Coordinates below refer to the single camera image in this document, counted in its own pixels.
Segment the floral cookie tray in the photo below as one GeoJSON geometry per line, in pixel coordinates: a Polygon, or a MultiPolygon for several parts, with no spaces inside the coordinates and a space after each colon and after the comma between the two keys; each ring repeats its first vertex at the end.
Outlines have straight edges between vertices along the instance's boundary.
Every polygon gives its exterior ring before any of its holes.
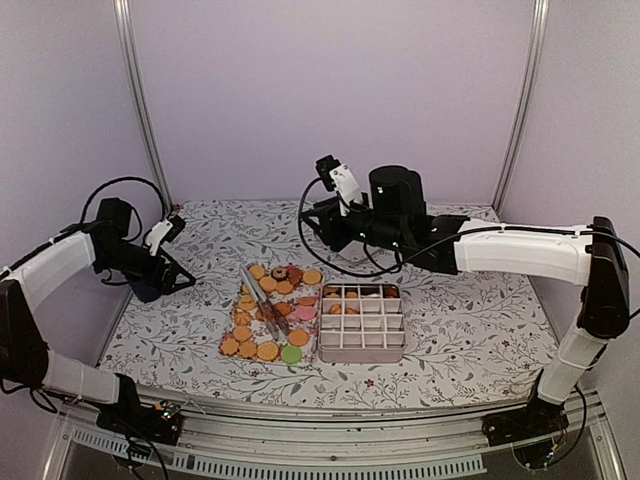
{"type": "Polygon", "coordinates": [[[317,348],[323,273],[289,264],[239,268],[241,285],[219,343],[225,357],[310,364],[317,348]]]}

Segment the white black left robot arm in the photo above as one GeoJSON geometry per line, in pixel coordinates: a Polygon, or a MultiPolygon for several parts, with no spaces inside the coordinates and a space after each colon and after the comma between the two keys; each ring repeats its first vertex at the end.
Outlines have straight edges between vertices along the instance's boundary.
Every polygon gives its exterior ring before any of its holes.
{"type": "Polygon", "coordinates": [[[192,287],[195,277],[163,248],[184,229],[166,203],[158,223],[129,233],[140,217],[127,201],[100,201],[93,219],[77,222],[1,271],[1,379],[17,389],[86,403],[98,427],[165,445],[177,443],[183,418],[177,405],[142,403],[136,383],[57,352],[99,317],[99,285],[120,283],[143,303],[192,287]]]}

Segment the pink divided cookie tin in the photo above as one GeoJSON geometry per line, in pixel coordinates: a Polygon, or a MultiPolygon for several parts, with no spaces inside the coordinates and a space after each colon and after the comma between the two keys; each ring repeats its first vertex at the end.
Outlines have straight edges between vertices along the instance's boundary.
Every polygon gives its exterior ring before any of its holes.
{"type": "Polygon", "coordinates": [[[396,364],[407,345],[401,290],[395,284],[322,287],[317,351],[325,363],[396,364]]]}

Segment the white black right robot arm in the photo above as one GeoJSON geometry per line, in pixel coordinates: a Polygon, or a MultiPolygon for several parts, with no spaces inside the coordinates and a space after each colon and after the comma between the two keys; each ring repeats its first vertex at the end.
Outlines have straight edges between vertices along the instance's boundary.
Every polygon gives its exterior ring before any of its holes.
{"type": "Polygon", "coordinates": [[[316,164],[317,182],[330,198],[300,206],[299,228],[309,227],[333,252],[352,242],[394,253],[397,266],[432,273],[500,272],[563,281],[582,289],[575,325],[552,360],[537,374],[524,407],[490,414],[482,431],[492,446],[567,428],[565,402],[635,317],[629,303],[625,252],[612,222],[543,227],[487,222],[463,215],[428,213],[420,175],[403,166],[372,170],[364,194],[349,168],[333,157],[316,164]]]}

